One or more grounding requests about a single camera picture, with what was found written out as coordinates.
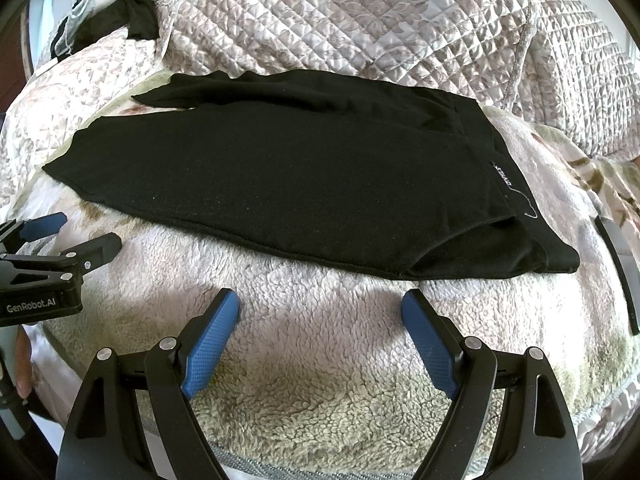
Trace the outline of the person's left hand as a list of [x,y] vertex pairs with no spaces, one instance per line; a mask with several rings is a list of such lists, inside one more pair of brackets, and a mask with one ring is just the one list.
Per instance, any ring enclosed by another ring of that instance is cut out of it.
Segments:
[[17,327],[15,343],[15,385],[18,395],[27,399],[32,393],[32,346],[22,326]]

